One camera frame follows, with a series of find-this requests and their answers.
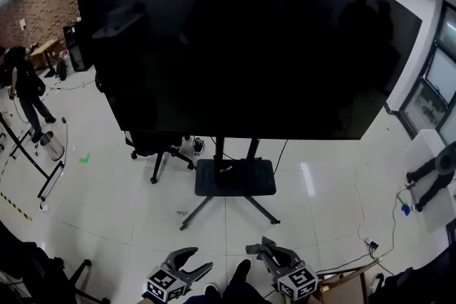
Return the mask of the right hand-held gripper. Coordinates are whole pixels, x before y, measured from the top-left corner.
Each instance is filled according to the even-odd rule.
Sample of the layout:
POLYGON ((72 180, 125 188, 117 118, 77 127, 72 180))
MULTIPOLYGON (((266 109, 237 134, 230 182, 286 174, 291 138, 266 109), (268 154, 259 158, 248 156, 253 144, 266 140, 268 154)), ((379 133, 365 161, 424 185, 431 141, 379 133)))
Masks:
POLYGON ((295 251, 282 247, 261 250, 259 260, 273 276, 275 289, 289 299, 303 299, 312 294, 318 284, 318 276, 295 251))

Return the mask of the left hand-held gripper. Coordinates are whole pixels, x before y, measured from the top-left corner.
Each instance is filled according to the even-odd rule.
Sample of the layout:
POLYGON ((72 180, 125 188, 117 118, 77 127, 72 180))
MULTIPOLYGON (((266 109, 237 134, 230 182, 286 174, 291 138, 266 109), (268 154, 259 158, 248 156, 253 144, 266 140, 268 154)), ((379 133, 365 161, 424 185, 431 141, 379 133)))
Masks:
POLYGON ((190 290, 191 282, 197 282, 213 268, 213 262, 190 272, 180 270, 198 247, 186 247, 168 254, 166 262, 155 266, 147 275, 143 298, 152 302, 169 302, 183 296, 190 290))

